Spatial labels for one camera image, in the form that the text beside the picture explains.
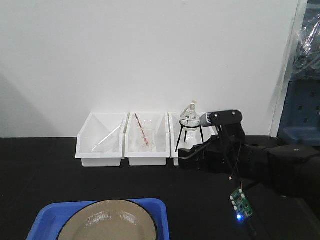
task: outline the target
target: black tabletop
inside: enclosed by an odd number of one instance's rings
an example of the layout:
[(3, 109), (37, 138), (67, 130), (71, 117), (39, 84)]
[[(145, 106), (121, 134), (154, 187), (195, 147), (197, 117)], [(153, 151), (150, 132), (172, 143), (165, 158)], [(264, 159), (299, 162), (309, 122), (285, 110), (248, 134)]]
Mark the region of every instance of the black tabletop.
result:
[[(39, 211), (52, 203), (140, 198), (165, 203), (172, 240), (252, 239), (253, 231), (236, 219), (227, 175), (183, 170), (172, 159), (167, 166), (123, 160), (120, 167), (82, 167), (75, 149), (75, 138), (0, 139), (0, 239), (25, 240)], [(253, 239), (320, 239), (319, 221), (302, 199), (262, 184), (246, 195)]]

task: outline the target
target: plate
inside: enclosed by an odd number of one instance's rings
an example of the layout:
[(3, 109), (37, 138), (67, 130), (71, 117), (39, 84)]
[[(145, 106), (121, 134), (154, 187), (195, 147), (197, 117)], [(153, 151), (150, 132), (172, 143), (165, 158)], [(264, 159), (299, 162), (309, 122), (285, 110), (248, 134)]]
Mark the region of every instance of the plate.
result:
[(91, 204), (66, 222), (57, 240), (157, 240), (151, 215), (128, 200)]

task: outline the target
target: circuit board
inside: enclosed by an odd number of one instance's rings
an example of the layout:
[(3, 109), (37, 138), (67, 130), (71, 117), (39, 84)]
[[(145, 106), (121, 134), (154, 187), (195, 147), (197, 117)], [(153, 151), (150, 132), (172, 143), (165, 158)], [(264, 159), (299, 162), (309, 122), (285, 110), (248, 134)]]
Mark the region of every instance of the circuit board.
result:
[(240, 187), (230, 195), (230, 200), (239, 221), (245, 220), (253, 214), (249, 201)]

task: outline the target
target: white plastic bin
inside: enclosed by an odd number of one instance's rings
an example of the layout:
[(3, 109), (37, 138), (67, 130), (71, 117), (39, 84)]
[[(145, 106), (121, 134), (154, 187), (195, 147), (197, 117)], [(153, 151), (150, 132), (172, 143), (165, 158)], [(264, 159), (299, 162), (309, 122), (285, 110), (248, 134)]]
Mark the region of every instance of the white plastic bin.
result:
[(129, 116), (124, 156), (130, 166), (166, 165), (170, 157), (168, 114), (137, 112), (136, 115)]
[[(176, 151), (179, 133), (181, 130), (181, 125), (179, 123), (180, 121), (180, 115), (181, 113), (169, 113), (169, 123), (170, 123), (170, 140), (171, 140), (171, 158), (173, 159), (174, 165), (179, 165), (179, 154), (178, 151)], [(197, 128), (196, 131), (188, 131), (187, 137), (185, 141), (185, 129), (182, 130), (181, 138), (179, 142), (178, 149), (191, 149), (194, 145), (202, 144), (201, 139), (201, 132), (200, 128)], [(202, 134), (203, 134), (203, 141), (206, 142), (212, 135), (215, 135), (214, 128), (209, 127), (202, 127)]]
[(120, 166), (127, 121), (127, 113), (90, 113), (76, 138), (75, 158), (84, 167)]

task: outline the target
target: blue tray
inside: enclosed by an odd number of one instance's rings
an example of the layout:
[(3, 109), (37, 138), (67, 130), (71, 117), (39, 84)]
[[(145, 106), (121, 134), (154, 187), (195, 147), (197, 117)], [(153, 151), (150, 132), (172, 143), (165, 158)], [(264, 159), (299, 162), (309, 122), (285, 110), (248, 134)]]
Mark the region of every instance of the blue tray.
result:
[[(154, 218), (158, 240), (170, 240), (167, 208), (163, 201), (155, 198), (131, 199), (144, 207)], [(64, 224), (79, 210), (97, 201), (53, 203), (43, 208), (35, 219), (26, 240), (56, 240)]]

